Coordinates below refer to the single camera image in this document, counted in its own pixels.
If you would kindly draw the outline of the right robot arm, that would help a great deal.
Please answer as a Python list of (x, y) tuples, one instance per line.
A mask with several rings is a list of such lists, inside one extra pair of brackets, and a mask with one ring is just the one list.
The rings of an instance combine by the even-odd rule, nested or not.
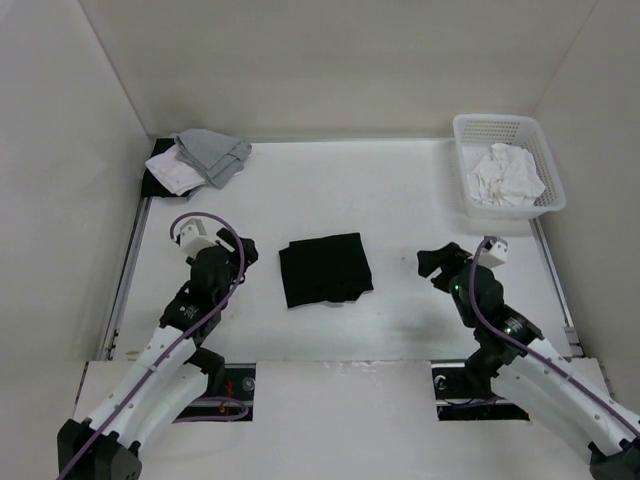
[(478, 349), (454, 367), (433, 367), (436, 398), (467, 413), (502, 399), (544, 425), (595, 479), (639, 476), (639, 416), (574, 369), (542, 331), (504, 299), (495, 267), (506, 242), (484, 238), (475, 252), (456, 243), (417, 254), (418, 274), (451, 296)]

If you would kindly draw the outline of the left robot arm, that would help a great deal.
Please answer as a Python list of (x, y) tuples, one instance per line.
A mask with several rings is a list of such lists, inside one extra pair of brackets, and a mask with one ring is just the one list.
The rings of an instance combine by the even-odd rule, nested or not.
[(139, 478), (146, 448), (194, 400), (223, 390), (225, 359), (203, 343), (259, 254), (250, 238), (226, 229), (217, 235), (188, 254), (189, 279), (119, 385), (85, 419), (69, 419), (59, 430), (59, 478)]

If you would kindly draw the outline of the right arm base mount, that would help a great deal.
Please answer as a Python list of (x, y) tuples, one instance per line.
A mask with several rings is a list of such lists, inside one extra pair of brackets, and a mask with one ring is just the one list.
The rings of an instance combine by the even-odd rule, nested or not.
[(486, 381), (472, 382), (463, 363), (433, 363), (431, 376), (440, 421), (530, 420), (527, 412), (496, 396)]

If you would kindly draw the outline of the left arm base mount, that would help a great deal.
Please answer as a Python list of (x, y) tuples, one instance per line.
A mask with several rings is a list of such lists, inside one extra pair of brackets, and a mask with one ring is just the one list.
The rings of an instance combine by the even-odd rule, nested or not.
[(175, 423), (187, 422), (251, 422), (256, 392), (256, 365), (231, 364), (205, 393), (192, 401)]

